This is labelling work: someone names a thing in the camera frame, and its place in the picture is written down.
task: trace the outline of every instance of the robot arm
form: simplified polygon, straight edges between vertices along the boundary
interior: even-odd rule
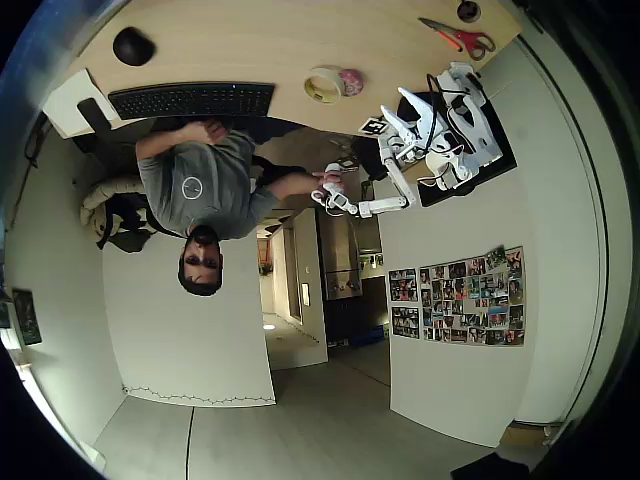
[[[489,122],[480,110],[486,100],[471,66],[452,62],[451,67],[437,79],[429,78],[430,82],[435,80],[440,89],[433,95],[441,96],[446,113],[443,109],[442,114],[439,113],[433,105],[402,87],[398,91],[418,113],[420,118],[417,122],[406,122],[384,105],[380,107],[390,125],[389,132],[378,137],[380,160],[398,196],[362,201],[356,205],[336,185],[325,184],[324,192],[315,190],[311,194],[313,200],[327,210],[339,208],[351,215],[367,218],[416,203],[416,197],[400,171],[407,163],[424,159],[434,173],[434,177],[429,178],[433,181],[431,185],[448,190],[468,182],[479,173],[480,167],[502,157]],[[341,167],[332,163],[325,171],[339,173]]]
[[[314,190],[311,198],[327,210],[330,208],[339,208],[351,215],[358,215],[362,218],[369,218],[384,212],[402,210],[415,204],[416,196],[411,191],[409,183],[404,178],[404,175],[402,175],[396,163],[394,148],[397,147],[390,145],[390,141],[394,136],[395,135],[383,135],[378,137],[378,145],[380,147],[382,164],[386,167],[388,176],[398,191],[399,195],[397,197],[367,200],[358,202],[358,204],[355,205],[349,201],[347,196],[344,195],[344,192],[335,184],[325,183],[322,187],[326,190],[326,193],[320,190]],[[341,171],[342,168],[337,163],[330,163],[325,169],[325,172],[336,172],[336,174],[340,174]]]

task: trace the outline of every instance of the man's arm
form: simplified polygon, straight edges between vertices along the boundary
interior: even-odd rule
[[[342,179],[330,172],[314,173],[290,173],[266,186],[274,197],[284,200],[290,195],[309,194],[322,188],[325,183],[334,183],[342,186]]]
[[[173,132],[159,132],[149,135],[136,143],[138,161],[153,158],[184,142],[202,142],[215,145],[229,131],[217,120],[191,122]]]

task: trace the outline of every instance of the black keyboard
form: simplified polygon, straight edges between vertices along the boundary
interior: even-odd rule
[[[122,120],[186,115],[265,117],[274,87],[270,83],[180,83],[111,92],[109,100]]]

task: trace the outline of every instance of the photo collage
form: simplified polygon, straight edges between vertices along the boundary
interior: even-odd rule
[[[416,282],[416,270],[414,268],[389,272],[389,285],[392,302],[418,301],[418,283]]]
[[[392,307],[391,319],[394,335],[420,338],[420,314],[417,308]]]
[[[420,268],[423,339],[474,345],[523,345],[523,266],[522,247],[505,251],[501,246],[484,256]],[[392,271],[390,280],[392,301],[418,301],[412,295],[415,289],[410,286],[415,282],[415,270]],[[395,313],[393,318],[395,334]]]

